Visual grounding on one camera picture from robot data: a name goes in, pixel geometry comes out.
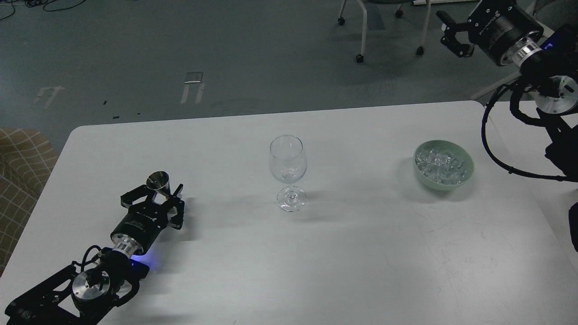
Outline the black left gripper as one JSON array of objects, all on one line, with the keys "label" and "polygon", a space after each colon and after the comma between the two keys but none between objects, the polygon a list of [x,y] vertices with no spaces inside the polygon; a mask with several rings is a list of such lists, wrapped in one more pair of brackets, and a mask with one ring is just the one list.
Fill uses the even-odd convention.
[{"label": "black left gripper", "polygon": [[[133,255],[146,255],[162,230],[172,227],[182,229],[185,202],[182,200],[184,185],[176,190],[162,204],[152,201],[155,191],[140,185],[120,196],[121,206],[128,213],[110,234],[114,251],[131,258]],[[135,205],[134,202],[145,198]]]}]

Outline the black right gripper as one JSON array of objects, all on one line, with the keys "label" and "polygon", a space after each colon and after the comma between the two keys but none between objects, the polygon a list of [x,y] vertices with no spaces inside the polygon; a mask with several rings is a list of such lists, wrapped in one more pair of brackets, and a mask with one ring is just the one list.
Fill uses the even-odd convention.
[{"label": "black right gripper", "polygon": [[[514,0],[481,0],[463,23],[457,23],[445,11],[437,11],[436,17],[442,21],[440,43],[450,52],[460,58],[471,57],[477,45],[497,66],[510,64],[506,53],[518,41],[538,41],[544,33],[543,27]],[[467,31],[472,44],[457,39],[457,33]]]}]

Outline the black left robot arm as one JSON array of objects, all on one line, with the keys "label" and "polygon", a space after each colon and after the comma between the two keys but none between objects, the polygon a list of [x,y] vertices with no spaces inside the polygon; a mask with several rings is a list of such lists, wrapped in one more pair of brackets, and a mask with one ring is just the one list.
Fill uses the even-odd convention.
[{"label": "black left robot arm", "polygon": [[182,228],[183,185],[141,185],[121,196],[127,214],[110,234],[113,247],[91,246],[73,261],[15,298],[5,309],[9,325],[96,325],[136,296],[150,271],[145,255],[162,230]]}]

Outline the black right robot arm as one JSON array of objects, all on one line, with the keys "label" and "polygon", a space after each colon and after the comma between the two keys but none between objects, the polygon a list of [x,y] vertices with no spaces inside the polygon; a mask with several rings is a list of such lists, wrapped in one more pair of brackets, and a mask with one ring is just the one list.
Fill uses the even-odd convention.
[{"label": "black right robot arm", "polygon": [[[466,21],[457,23],[447,12],[440,43],[457,57],[470,57],[478,47],[497,66],[514,64],[519,76],[500,83],[487,102],[481,124],[484,149],[510,174],[533,179],[577,181],[577,127],[564,116],[577,113],[577,31],[562,25],[543,43],[545,29],[514,0],[481,0]],[[496,157],[489,147],[486,124],[490,111],[506,91],[511,92],[510,113],[526,125],[544,128],[551,139],[545,158],[561,176],[526,172]]]}]

